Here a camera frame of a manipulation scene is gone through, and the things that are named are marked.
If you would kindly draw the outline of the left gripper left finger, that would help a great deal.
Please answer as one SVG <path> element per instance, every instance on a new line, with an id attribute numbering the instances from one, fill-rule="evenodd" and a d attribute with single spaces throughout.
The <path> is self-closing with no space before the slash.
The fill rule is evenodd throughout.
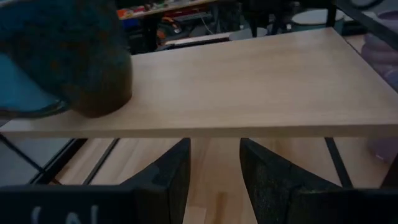
<path id="1" fill-rule="evenodd" d="M 183 138 L 121 186 L 122 224 L 182 224 L 190 185 L 191 139 Z"/>

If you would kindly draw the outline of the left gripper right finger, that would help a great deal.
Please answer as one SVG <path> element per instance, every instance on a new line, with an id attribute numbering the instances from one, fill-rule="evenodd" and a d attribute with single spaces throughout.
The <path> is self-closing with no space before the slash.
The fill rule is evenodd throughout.
<path id="1" fill-rule="evenodd" d="M 249 138 L 240 139 L 239 158 L 258 224 L 286 224 L 290 198 L 298 190 L 339 189 Z"/>

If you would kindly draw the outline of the smooth purple mug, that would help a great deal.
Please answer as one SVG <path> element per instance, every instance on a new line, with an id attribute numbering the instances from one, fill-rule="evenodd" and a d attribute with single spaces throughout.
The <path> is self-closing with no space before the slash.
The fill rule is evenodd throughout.
<path id="1" fill-rule="evenodd" d="M 370 139 L 368 148 L 378 159 L 392 164 L 398 155 L 398 137 Z"/>

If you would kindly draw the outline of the dark green brown mug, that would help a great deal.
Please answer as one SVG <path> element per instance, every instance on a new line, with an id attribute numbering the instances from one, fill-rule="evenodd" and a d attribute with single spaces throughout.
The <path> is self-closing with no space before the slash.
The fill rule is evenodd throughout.
<path id="1" fill-rule="evenodd" d="M 88 118 L 132 98 L 131 55 L 114 0 L 0 0 L 0 53 Z"/>

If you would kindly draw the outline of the ribbed lilac mug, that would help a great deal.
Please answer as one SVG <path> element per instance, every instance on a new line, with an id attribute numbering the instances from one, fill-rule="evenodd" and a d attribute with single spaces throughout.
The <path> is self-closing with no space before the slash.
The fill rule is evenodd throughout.
<path id="1" fill-rule="evenodd" d="M 398 34 L 398 10 L 377 15 L 376 21 Z M 361 56 L 385 81 L 398 91 L 398 51 L 372 33 L 364 36 Z"/>

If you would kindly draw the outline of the grey-green mug white inside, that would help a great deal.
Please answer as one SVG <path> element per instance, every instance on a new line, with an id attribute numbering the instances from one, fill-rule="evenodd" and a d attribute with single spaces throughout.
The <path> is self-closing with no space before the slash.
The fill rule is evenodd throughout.
<path id="1" fill-rule="evenodd" d="M 327 20 L 327 9 L 313 9 L 294 15 L 292 21 L 292 31 L 298 32 L 303 30 L 321 29 L 326 27 Z M 337 10 L 336 21 L 334 29 L 337 33 L 341 33 L 343 30 L 345 14 Z"/>

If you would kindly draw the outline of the cluttered workbench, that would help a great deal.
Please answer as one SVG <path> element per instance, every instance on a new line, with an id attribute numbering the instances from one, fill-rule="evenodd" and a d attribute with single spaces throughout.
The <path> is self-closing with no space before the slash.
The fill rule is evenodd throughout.
<path id="1" fill-rule="evenodd" d="M 122 21 L 142 19 L 146 46 L 149 52 L 154 52 L 157 49 L 158 23 L 166 12 L 216 1 L 217 0 L 177 0 L 171 2 L 171 0 L 165 0 L 163 3 L 139 3 L 138 7 L 143 8 L 143 11 L 135 12 L 132 6 L 122 6 L 120 0 L 119 5 L 121 8 L 117 10 L 117 13 Z"/>

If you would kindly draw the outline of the wooden shelf black metal frame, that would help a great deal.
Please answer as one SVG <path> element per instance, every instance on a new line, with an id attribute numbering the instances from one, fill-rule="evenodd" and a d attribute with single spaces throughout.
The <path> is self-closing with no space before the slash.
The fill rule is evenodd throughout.
<path id="1" fill-rule="evenodd" d="M 132 57 L 121 109 L 8 121 L 17 138 L 398 136 L 398 93 L 332 28 Z"/>

